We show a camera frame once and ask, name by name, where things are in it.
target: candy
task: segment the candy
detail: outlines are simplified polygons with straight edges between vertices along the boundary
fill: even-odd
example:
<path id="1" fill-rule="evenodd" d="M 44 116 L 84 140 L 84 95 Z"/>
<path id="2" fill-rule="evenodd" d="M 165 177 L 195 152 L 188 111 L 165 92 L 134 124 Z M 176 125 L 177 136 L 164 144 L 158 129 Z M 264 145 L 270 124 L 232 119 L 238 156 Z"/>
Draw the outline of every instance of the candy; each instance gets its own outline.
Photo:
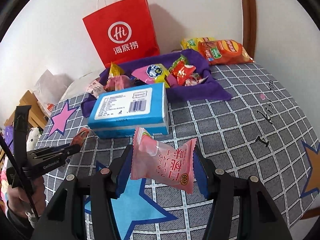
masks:
<path id="1" fill-rule="evenodd" d="M 162 64 L 151 64 L 132 72 L 132 76 L 139 78 L 146 84 L 164 83 L 165 88 L 170 87 L 165 80 L 169 74 L 169 71 Z"/>
<path id="2" fill-rule="evenodd" d="M 120 68 L 117 64 L 111 63 L 107 83 L 109 82 L 109 80 L 111 78 L 121 76 L 121 75 L 124 75 L 124 70 L 122 68 Z"/>
<path id="3" fill-rule="evenodd" d="M 172 72 L 172 70 L 178 65 L 178 64 L 180 64 L 180 63 L 183 63 L 183 64 L 189 64 L 189 61 L 188 61 L 188 59 L 185 57 L 185 56 L 183 56 L 182 54 L 180 54 L 180 57 L 175 61 L 175 62 L 173 62 L 172 63 L 172 66 L 169 68 L 169 72 L 171 73 Z"/>
<path id="4" fill-rule="evenodd" d="M 193 150 L 196 138 L 178 149 L 153 140 L 144 128 L 136 128 L 133 137 L 131 179 L 154 179 L 157 182 L 193 192 Z"/>
<path id="5" fill-rule="evenodd" d="M 166 81 L 171 88 L 179 86 L 177 79 L 172 74 L 169 74 L 169 76 L 167 76 Z"/>
<path id="6" fill-rule="evenodd" d="M 202 41 L 215 41 L 215 38 L 204 37 L 204 38 L 183 39 L 181 41 L 181 47 L 182 49 L 194 49 L 198 51 L 198 43 Z"/>
<path id="7" fill-rule="evenodd" d="M 97 98 L 100 94 L 105 93 L 106 91 L 103 89 L 103 85 L 101 85 L 97 80 L 94 80 L 87 88 L 86 92 Z"/>
<path id="8" fill-rule="evenodd" d="M 233 40 L 204 41 L 198 44 L 199 52 L 211 65 L 252 63 L 244 47 Z"/>
<path id="9" fill-rule="evenodd" d="M 83 145 L 83 143 L 84 143 L 85 139 L 87 138 L 90 131 L 91 131 L 90 129 L 87 129 L 85 127 L 81 127 L 80 131 L 72 139 L 70 145 L 79 144 L 82 147 L 82 145 Z"/>
<path id="10" fill-rule="evenodd" d="M 105 91 L 110 92 L 119 91 L 129 87 L 131 87 L 130 78 L 125 75 L 121 75 L 111 78 L 103 88 Z"/>
<path id="11" fill-rule="evenodd" d="M 201 79 L 193 79 L 193 78 L 188 78 L 186 80 L 186 83 L 185 83 L 185 87 L 188 87 L 188 86 L 195 86 L 195 85 L 198 85 L 198 84 L 202 84 L 204 83 L 206 80 L 208 79 L 208 76 L 206 76 L 205 78 L 201 78 Z"/>
<path id="12" fill-rule="evenodd" d="M 177 78 L 177 82 L 182 86 L 187 78 L 196 70 L 195 66 L 185 65 L 182 61 L 179 62 L 171 71 L 171 74 Z"/>

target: orange snack bag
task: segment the orange snack bag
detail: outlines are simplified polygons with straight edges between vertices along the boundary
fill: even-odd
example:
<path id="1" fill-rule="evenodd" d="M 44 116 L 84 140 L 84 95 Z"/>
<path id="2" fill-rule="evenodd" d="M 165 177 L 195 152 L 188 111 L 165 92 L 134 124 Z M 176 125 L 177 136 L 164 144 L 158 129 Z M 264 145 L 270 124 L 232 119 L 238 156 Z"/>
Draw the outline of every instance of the orange snack bag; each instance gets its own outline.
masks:
<path id="1" fill-rule="evenodd" d="M 198 49 L 211 65 L 253 62 L 244 47 L 234 40 L 203 41 L 198 43 Z"/>

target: blue star pattern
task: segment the blue star pattern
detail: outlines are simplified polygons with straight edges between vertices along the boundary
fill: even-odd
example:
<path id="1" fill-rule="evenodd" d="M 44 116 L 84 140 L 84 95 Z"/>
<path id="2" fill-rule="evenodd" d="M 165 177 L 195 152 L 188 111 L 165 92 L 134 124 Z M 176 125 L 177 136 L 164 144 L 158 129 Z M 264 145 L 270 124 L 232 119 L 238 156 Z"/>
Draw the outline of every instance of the blue star pattern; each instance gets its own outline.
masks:
<path id="1" fill-rule="evenodd" d="M 96 170 L 105 168 L 97 162 Z M 128 240 L 136 225 L 161 223 L 175 220 L 177 217 L 164 210 L 144 193 L 146 179 L 128 179 L 124 192 L 118 199 L 111 199 L 119 234 L 122 240 Z M 90 197 L 84 204 L 86 213 L 91 214 Z"/>

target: yellow snack bag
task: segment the yellow snack bag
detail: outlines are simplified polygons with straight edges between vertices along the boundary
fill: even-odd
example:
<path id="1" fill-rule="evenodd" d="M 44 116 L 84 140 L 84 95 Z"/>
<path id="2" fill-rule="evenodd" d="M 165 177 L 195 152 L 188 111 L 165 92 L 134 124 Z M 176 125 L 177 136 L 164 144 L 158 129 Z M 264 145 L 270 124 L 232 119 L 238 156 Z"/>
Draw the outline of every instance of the yellow snack bag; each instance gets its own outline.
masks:
<path id="1" fill-rule="evenodd" d="M 215 41 L 215 38 L 212 37 L 204 37 L 204 38 L 191 38 L 191 39 L 183 39 L 181 41 L 182 49 L 194 49 L 198 51 L 198 43 L 203 41 Z"/>

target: barcode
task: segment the barcode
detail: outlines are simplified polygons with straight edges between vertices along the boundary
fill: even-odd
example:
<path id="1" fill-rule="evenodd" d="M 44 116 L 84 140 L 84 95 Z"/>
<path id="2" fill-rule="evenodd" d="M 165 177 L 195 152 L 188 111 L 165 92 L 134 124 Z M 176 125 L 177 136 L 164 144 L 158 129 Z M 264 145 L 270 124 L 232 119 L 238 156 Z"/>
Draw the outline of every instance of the barcode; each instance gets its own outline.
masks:
<path id="1" fill-rule="evenodd" d="M 129 106 L 129 113 L 144 111 L 146 109 L 146 103 L 147 100 L 145 99 L 132 101 Z"/>

